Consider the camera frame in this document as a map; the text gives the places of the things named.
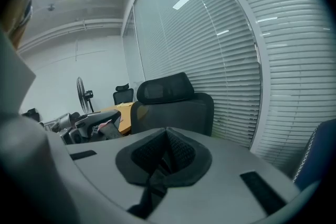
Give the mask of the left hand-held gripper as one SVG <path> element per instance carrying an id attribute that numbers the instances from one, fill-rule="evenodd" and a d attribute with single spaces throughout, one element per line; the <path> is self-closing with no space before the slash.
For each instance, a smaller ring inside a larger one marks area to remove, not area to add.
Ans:
<path id="1" fill-rule="evenodd" d="M 118 110 L 84 115 L 78 112 L 66 113 L 54 121 L 51 131 L 58 133 L 66 145 L 113 140 L 121 138 L 122 134 L 112 122 L 107 121 L 115 122 L 120 117 L 121 112 Z"/>

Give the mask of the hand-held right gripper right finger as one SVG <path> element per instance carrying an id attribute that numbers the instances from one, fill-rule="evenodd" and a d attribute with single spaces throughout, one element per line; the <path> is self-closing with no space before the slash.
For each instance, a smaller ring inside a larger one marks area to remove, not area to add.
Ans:
<path id="1" fill-rule="evenodd" d="M 206 146 L 212 155 L 207 173 L 193 186 L 170 188 L 149 221 L 258 221 L 266 217 L 241 174 L 256 172 L 282 199 L 300 194 L 281 171 L 227 140 L 191 131 L 182 134 Z"/>

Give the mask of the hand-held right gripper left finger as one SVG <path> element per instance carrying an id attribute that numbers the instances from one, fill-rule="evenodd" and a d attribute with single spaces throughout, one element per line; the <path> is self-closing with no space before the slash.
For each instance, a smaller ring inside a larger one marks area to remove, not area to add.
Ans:
<path id="1" fill-rule="evenodd" d="M 166 211 L 166 178 L 160 162 L 166 130 L 152 129 L 104 142 L 67 146 L 70 154 L 89 151 L 74 163 L 104 198 L 128 212 Z"/>

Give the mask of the large black office chair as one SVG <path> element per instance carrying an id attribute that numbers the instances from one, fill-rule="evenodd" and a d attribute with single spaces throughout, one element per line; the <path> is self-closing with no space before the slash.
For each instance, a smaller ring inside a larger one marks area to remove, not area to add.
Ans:
<path id="1" fill-rule="evenodd" d="M 212 135 L 214 101 L 197 93 L 186 73 L 143 82 L 130 112 L 131 133 L 175 127 L 206 136 Z"/>

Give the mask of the round wooden table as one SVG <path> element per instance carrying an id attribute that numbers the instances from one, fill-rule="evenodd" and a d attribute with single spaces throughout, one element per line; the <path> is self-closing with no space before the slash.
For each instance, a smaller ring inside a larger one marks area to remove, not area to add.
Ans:
<path id="1" fill-rule="evenodd" d="M 131 132 L 131 107 L 133 104 L 133 102 L 121 103 L 101 110 L 101 112 L 107 112 L 110 110 L 118 110 L 121 112 L 119 132 L 123 136 L 129 135 Z"/>

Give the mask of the black standing fan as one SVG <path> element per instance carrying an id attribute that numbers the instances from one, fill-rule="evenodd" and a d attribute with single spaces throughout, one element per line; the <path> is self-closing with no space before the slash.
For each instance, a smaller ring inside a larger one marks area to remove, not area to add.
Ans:
<path id="1" fill-rule="evenodd" d="M 93 91 L 85 90 L 81 77 L 77 78 L 76 86 L 77 86 L 79 102 L 80 102 L 80 105 L 81 105 L 81 108 L 84 114 L 93 113 L 94 110 L 93 110 L 92 103 L 91 103 L 91 99 L 93 98 Z"/>

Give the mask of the narrow white venetian blind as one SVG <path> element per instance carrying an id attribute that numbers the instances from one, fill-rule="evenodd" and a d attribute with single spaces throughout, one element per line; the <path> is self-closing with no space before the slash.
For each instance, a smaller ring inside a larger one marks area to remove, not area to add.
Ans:
<path id="1" fill-rule="evenodd" d="M 123 48 L 125 55 L 125 62 L 129 76 L 129 85 L 132 88 L 138 87 L 145 81 L 142 61 L 139 51 L 137 32 L 134 24 L 133 8 L 129 13 L 123 36 Z"/>

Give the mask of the white ceiling pipe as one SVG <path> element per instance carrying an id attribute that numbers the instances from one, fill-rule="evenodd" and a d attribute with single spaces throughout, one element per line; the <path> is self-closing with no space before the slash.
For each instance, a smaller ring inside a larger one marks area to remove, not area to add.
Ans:
<path id="1" fill-rule="evenodd" d="M 31 38 L 23 39 L 17 52 L 22 53 L 38 46 L 48 40 L 58 38 L 67 34 L 88 31 L 99 28 L 121 28 L 123 19 L 104 18 L 104 19 L 88 19 L 78 22 L 68 23 L 34 35 Z"/>

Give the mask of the wide white venetian blind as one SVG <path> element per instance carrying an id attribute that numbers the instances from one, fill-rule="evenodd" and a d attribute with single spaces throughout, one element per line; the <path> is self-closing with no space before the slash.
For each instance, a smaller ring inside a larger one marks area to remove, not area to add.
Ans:
<path id="1" fill-rule="evenodd" d="M 261 74 L 255 37 L 236 0 L 136 0 L 135 27 L 146 79 L 187 74 L 214 100 L 212 135 L 251 147 Z"/>

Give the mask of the person's mustard shirt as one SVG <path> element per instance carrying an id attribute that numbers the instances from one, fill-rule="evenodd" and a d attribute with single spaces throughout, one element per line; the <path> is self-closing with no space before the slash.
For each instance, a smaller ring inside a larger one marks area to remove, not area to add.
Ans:
<path id="1" fill-rule="evenodd" d="M 2 15 L 2 26 L 15 50 L 33 12 L 32 0 L 10 0 Z"/>

